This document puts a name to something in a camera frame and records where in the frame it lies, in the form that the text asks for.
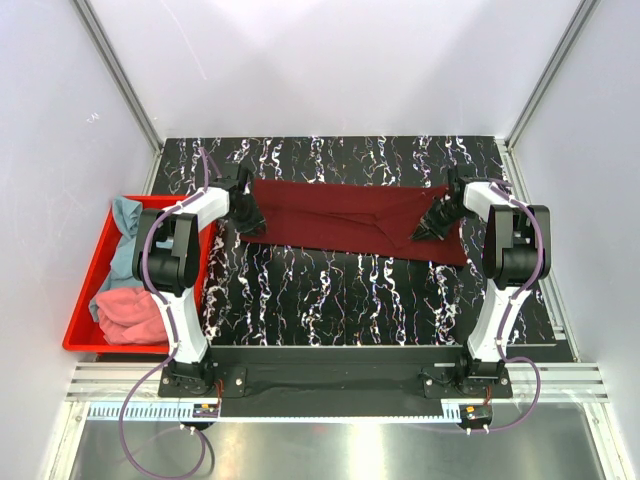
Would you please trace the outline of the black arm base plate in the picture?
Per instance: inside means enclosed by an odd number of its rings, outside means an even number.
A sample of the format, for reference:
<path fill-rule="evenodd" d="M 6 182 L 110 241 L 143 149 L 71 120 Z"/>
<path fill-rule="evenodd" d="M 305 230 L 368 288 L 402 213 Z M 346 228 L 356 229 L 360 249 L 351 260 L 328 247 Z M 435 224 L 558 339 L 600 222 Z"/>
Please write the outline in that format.
<path fill-rule="evenodd" d="M 162 397 L 221 399 L 227 418 L 418 417 L 441 401 L 510 399 L 501 364 L 474 365 L 460 346 L 231 347 L 197 366 L 171 364 Z"/>

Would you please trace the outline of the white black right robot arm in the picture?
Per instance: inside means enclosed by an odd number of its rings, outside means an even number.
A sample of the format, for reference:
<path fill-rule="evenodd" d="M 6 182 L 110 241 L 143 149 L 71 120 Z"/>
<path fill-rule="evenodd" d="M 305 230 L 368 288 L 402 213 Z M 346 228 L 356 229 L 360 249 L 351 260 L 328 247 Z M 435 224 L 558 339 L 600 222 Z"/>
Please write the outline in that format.
<path fill-rule="evenodd" d="M 474 177 L 466 168 L 450 168 L 447 182 L 412 237 L 443 240 L 455 221 L 479 218 L 486 223 L 482 268 L 487 283 L 476 325 L 454 365 L 427 367 L 421 377 L 426 393 L 490 398 L 509 386 L 509 336 L 525 300 L 551 269 L 551 212 L 514 197 L 508 182 Z"/>

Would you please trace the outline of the dark red t shirt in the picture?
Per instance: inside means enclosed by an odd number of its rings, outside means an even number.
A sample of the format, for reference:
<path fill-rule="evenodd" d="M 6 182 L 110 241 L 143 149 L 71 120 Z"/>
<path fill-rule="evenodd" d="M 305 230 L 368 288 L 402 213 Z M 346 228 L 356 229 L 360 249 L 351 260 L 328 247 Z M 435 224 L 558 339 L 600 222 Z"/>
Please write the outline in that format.
<path fill-rule="evenodd" d="M 249 243 L 288 245 L 462 267 L 467 256 L 459 225 L 445 239 L 413 240 L 420 218 L 435 198 L 435 188 L 309 184 L 258 179 L 254 197 L 266 232 L 243 234 Z"/>

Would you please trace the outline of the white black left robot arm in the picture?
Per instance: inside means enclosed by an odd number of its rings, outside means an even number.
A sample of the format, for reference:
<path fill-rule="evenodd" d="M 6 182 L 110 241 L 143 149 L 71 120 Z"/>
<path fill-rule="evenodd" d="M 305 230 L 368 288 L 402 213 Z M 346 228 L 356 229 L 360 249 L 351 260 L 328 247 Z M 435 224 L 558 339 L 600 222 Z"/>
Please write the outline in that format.
<path fill-rule="evenodd" d="M 223 392 L 194 293 L 201 269 L 200 233 L 220 219 L 231 220 L 238 233 L 250 237 L 267 231 L 252 193 L 253 178 L 240 165 L 234 174 L 207 179 L 184 200 L 140 214 L 132 273 L 158 307 L 168 338 L 168 358 L 159 367 L 162 396 Z"/>

